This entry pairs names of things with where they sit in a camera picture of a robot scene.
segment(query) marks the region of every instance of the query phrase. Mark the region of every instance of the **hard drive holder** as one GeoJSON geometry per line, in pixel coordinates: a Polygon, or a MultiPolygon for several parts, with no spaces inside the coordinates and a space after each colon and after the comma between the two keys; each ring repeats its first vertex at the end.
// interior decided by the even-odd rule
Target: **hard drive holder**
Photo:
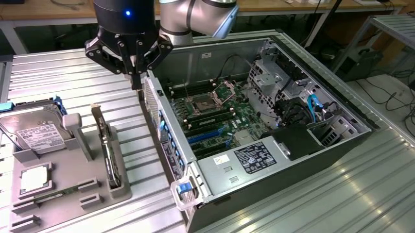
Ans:
{"type": "Polygon", "coordinates": [[[14,146],[14,156],[18,159],[14,168],[10,218],[10,231],[14,233],[38,232],[83,214],[127,200],[133,195],[115,128],[110,127],[115,136],[113,146],[122,186],[111,189],[98,132],[82,132],[82,117],[78,113],[64,115],[63,126],[74,134],[74,138],[64,141],[64,148],[63,145],[59,145],[48,148],[47,153],[38,154],[34,150],[18,151],[16,146],[14,146]],[[84,155],[76,156],[76,161],[74,161],[75,153],[83,153],[84,155]],[[52,174],[48,183],[44,188],[20,195],[20,173],[39,166],[46,166],[52,174]],[[71,173],[76,173],[75,176],[82,176],[80,173],[83,172],[90,173],[90,175],[95,174],[97,177],[76,181],[71,173]],[[50,202],[48,205],[36,202],[39,196],[63,190],[68,186],[76,186],[76,193],[64,194],[54,200],[47,200],[46,202],[50,202]],[[71,214],[63,216],[62,211],[59,211],[62,208],[76,208],[76,211],[72,209],[68,211],[71,214]]]}

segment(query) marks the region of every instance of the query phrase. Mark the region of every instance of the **hard drive label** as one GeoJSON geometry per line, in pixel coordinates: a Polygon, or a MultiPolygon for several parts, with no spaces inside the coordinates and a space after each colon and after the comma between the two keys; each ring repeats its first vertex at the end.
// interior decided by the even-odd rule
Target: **hard drive label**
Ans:
{"type": "Polygon", "coordinates": [[[249,174],[254,174],[277,164],[277,161],[262,142],[237,150],[235,155],[249,174]]]}
{"type": "Polygon", "coordinates": [[[48,149],[64,143],[54,124],[20,130],[18,134],[34,151],[48,149]]]}

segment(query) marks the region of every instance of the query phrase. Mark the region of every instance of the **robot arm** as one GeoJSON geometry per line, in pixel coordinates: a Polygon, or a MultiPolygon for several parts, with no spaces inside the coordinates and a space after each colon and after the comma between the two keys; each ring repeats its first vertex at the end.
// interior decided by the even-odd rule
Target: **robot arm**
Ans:
{"type": "Polygon", "coordinates": [[[94,7],[99,30],[86,42],[86,55],[114,74],[131,76],[134,90],[142,89],[141,74],[158,67],[174,44],[193,42],[191,30],[225,38],[238,13],[237,0],[161,0],[159,32],[154,0],[94,0],[94,7]]]}

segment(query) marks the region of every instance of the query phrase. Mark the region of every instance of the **case handle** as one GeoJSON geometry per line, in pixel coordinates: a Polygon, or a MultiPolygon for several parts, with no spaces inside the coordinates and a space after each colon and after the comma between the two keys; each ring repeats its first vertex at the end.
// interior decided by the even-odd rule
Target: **case handle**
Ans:
{"type": "Polygon", "coordinates": [[[171,193],[174,195],[174,200],[177,207],[181,211],[189,210],[191,207],[203,202],[202,194],[199,193],[198,197],[190,202],[183,202],[179,197],[179,193],[187,193],[194,190],[194,184],[191,182],[191,177],[185,176],[182,179],[174,181],[170,186],[171,193]]]}

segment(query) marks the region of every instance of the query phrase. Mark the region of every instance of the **wooden tabletop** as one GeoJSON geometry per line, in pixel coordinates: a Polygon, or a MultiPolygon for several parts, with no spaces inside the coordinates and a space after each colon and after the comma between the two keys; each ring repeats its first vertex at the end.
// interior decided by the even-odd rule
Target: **wooden tabletop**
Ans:
{"type": "MultiPolygon", "coordinates": [[[[79,3],[82,0],[58,0],[64,3],[79,3]]],[[[330,9],[335,0],[330,4],[322,4],[321,10],[330,9]]],[[[395,7],[405,6],[402,0],[393,0],[395,7]]],[[[238,0],[241,12],[255,11],[314,11],[317,5],[294,1],[289,4],[283,0],[238,0]]],[[[371,8],[363,6],[354,0],[343,0],[339,8],[371,8]]],[[[159,0],[157,0],[157,15],[161,14],[159,0]]],[[[0,17],[3,20],[32,20],[32,19],[59,19],[95,17],[94,7],[90,3],[78,6],[78,10],[55,5],[51,0],[26,0],[26,4],[0,4],[0,17]]]]}

